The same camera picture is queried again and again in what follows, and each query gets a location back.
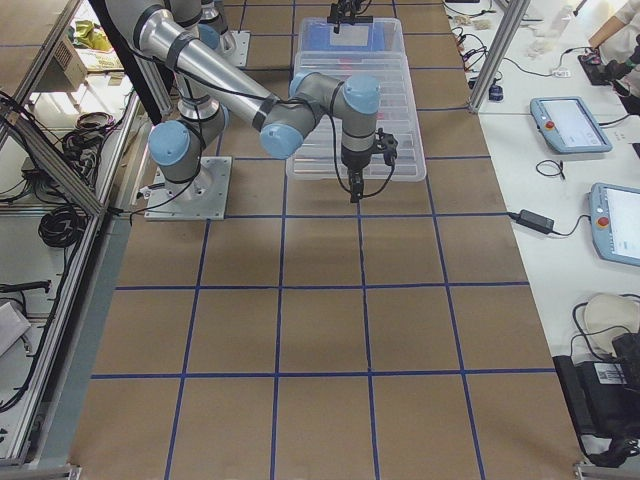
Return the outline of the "clear ribbed box lid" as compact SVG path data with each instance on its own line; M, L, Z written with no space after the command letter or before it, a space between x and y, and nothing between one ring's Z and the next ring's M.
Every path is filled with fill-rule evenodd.
M426 177L425 155L413 94L408 59L401 52L300 51L294 72L318 72L347 83L353 76L374 78L379 85L379 106L375 120L358 127L337 115L323 117L303 145L286 161L287 175L294 180L347 178L342 163L342 126L358 136L381 130L397 141L395 166L388 166L381 153L374 154L363 168L365 180L420 182Z

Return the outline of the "clear plastic storage box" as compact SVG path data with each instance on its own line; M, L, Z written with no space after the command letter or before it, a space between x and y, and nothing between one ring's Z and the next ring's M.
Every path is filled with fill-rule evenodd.
M415 146L413 107L408 61L404 48L402 26L396 18L375 18L369 25L371 47L367 50L310 51L302 49L302 32L306 25L326 23L321 18L302 21L294 71L314 71L344 80L356 74L376 78L381 100L378 122L385 132L394 135L401 149Z

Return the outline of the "blue plastic tray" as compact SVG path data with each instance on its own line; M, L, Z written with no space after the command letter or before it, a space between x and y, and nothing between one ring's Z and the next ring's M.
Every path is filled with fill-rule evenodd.
M338 33L332 25L308 24L304 27L302 49L310 51L367 50L371 47L369 25L342 25Z

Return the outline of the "black power adapter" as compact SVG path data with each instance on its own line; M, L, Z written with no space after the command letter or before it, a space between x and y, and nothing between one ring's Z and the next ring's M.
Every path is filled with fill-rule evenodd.
M519 212L508 212L508 217L516 224L525 228L548 235L553 232L554 220L534 213L530 210L521 209Z

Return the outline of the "far teach pendant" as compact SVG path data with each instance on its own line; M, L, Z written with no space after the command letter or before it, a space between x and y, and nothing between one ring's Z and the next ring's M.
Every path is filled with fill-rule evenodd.
M580 97L533 98L529 109L537 130L556 153L612 150L608 137Z

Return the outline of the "teach pendant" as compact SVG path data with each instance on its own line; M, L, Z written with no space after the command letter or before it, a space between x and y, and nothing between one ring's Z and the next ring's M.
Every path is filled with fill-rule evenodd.
M639 189L594 183L588 194L592 242L606 261L639 265Z
M608 137L580 97L533 98L529 109L537 130L556 153L612 150Z

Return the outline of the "near teach pendant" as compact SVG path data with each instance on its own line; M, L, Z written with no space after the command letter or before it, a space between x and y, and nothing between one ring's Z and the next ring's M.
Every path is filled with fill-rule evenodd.
M594 183L588 194L592 242L606 261L639 265L639 189Z

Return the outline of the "aluminium frame post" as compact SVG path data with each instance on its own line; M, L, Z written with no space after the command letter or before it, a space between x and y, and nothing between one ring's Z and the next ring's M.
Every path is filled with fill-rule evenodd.
M524 18L529 4L529 0L514 0L509 3L496 30L487 57L474 84L474 88L471 90L468 101L468 110L471 113L479 113L481 105L488 94L498 68Z

